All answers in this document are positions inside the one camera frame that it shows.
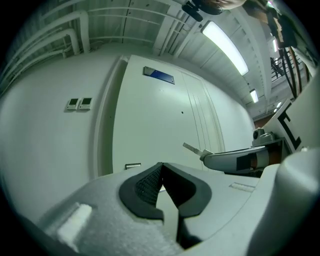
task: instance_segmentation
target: white door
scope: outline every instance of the white door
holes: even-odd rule
[[[175,84],[143,75],[150,67],[174,77]],[[199,156],[183,147],[200,147],[195,116],[182,73],[155,60],[131,56],[118,97],[114,129],[113,172],[125,164],[173,162],[202,169]]]
[[[199,139],[199,149],[219,153],[219,142],[214,119],[209,102],[204,91],[203,80],[191,73],[182,72],[182,77],[188,91],[190,104],[194,115],[196,130]]]

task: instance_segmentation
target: cable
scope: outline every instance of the cable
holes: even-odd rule
[[[291,66],[291,62],[290,62],[290,59],[289,59],[289,56],[288,56],[288,53],[287,53],[287,50],[286,48],[283,49],[283,55],[284,55],[284,58],[285,58],[285,61],[288,65],[288,69],[289,69],[289,72],[290,72],[290,76],[291,76],[291,81],[292,81],[292,85],[291,85],[291,88],[292,90],[294,91],[294,98],[296,99],[297,98],[297,86],[296,86],[296,79],[295,79],[295,74],[294,74],[294,71],[292,69],[292,66]]]
[[[298,61],[297,61],[297,58],[296,58],[296,54],[293,51],[292,47],[289,47],[289,52],[291,54],[291,57],[292,57],[292,60],[293,60],[293,65],[294,65],[294,68],[296,70],[296,75],[298,77],[299,94],[301,94],[301,92],[302,92],[302,84],[301,84],[301,76],[300,76],[299,64],[298,64]]]
[[[293,97],[296,99],[297,96],[296,96],[296,94],[295,94],[295,91],[293,90],[293,87],[292,87],[292,85],[291,85],[291,82],[290,82],[290,80],[289,80],[289,77],[288,77],[288,74],[287,74],[287,71],[286,71],[286,62],[285,62],[285,58],[284,58],[283,49],[282,49],[282,51],[280,51],[280,57],[281,57],[281,60],[282,60],[282,68],[283,68],[283,70],[284,70],[285,78],[286,78],[286,80],[288,81],[288,84],[289,84],[289,87],[290,87],[290,89],[291,89],[291,92],[292,92]]]
[[[125,15],[125,16],[128,16],[128,13],[129,13],[129,9],[126,10],[126,15]],[[127,17],[126,17],[125,20],[124,20],[123,33],[122,33],[122,36],[123,36],[123,37],[125,36],[126,23],[127,23]]]
[[[309,81],[310,81],[309,69],[305,63],[303,63],[303,66],[304,66],[304,73],[305,73],[305,77],[306,77],[306,82],[309,83]]]

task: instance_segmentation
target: blue sign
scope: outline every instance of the blue sign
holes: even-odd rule
[[[145,76],[151,77],[151,78],[156,78],[165,82],[168,82],[170,84],[175,84],[174,77],[172,75],[163,73],[159,70],[155,70],[154,68],[145,66],[143,68],[143,74]]]

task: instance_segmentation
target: white wall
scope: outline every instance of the white wall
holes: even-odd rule
[[[37,222],[45,211],[93,178],[94,125],[110,72],[119,55],[152,57],[151,51],[111,44],[51,61],[28,71],[0,99],[0,171],[18,212]],[[203,74],[183,60],[176,65]],[[209,75],[205,79],[214,81]],[[250,118],[240,100],[214,85],[207,87],[225,150],[248,147],[249,132],[243,129],[251,131]],[[65,112],[67,101],[74,97],[93,97],[92,110]]]
[[[224,150],[234,151],[250,148],[255,125],[247,110],[208,81],[205,81],[205,85],[219,119]]]

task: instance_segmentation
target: ceiling light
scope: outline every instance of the ceiling light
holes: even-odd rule
[[[251,90],[251,91],[250,91],[250,94],[251,94],[251,97],[252,97],[254,103],[256,103],[256,102],[259,101],[256,90],[254,90],[254,89]]]
[[[274,48],[274,52],[278,50],[276,39],[273,39],[273,48]]]
[[[274,5],[272,4],[271,1],[268,1],[267,5],[268,5],[269,7],[271,7],[271,8],[274,8]]]
[[[217,24],[213,21],[209,21],[201,32],[224,52],[241,76],[249,72],[248,66],[237,47]]]

